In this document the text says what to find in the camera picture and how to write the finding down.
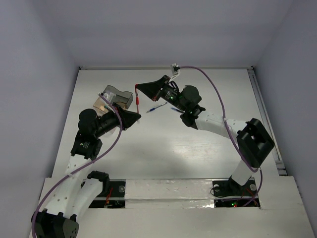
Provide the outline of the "red gel pen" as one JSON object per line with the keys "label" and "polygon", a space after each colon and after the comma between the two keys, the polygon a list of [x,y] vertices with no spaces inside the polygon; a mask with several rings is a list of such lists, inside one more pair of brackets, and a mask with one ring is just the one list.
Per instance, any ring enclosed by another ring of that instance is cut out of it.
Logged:
{"label": "red gel pen", "polygon": [[137,113],[139,114],[139,96],[138,96],[138,88],[137,88],[138,84],[135,84],[135,100],[136,100],[136,109],[137,109]]}

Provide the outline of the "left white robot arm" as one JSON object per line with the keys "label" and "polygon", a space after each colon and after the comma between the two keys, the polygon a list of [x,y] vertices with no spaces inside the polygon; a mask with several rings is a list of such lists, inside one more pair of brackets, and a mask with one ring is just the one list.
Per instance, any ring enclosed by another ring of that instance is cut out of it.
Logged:
{"label": "left white robot arm", "polygon": [[101,159],[101,136],[119,128],[131,127],[141,115],[124,110],[118,104],[103,116],[93,109],[79,114],[76,134],[65,176],[50,189],[32,216],[34,238],[75,238],[79,220],[93,200],[111,193],[109,175],[93,169]]}

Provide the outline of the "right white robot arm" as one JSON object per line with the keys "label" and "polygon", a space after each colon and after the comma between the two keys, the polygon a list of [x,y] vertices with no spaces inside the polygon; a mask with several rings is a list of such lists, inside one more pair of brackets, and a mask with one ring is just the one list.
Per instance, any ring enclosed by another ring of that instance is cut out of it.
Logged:
{"label": "right white robot arm", "polygon": [[233,142],[241,156],[241,161],[228,182],[228,189],[233,194],[240,194],[246,189],[249,178],[275,147],[260,120],[252,118],[243,122],[206,110],[199,106],[202,98],[198,89],[192,85],[179,90],[176,83],[165,75],[154,82],[136,84],[135,88],[152,101],[163,99],[182,111],[180,118],[187,127],[209,131]]}

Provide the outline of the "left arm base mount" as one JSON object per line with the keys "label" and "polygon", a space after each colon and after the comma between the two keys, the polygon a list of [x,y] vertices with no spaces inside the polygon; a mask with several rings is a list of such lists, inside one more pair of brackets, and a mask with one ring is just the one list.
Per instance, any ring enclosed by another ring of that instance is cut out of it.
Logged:
{"label": "left arm base mount", "polygon": [[126,180],[111,180],[107,193],[98,195],[89,208],[125,208]]}

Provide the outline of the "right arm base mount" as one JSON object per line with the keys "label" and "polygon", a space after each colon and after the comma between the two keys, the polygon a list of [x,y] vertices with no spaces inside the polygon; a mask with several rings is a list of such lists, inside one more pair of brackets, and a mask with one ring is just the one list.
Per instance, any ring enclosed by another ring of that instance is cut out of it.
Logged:
{"label": "right arm base mount", "polygon": [[229,180],[214,180],[210,194],[214,197],[216,208],[258,207],[260,200],[257,195],[257,186],[253,178],[244,186],[231,186]]}

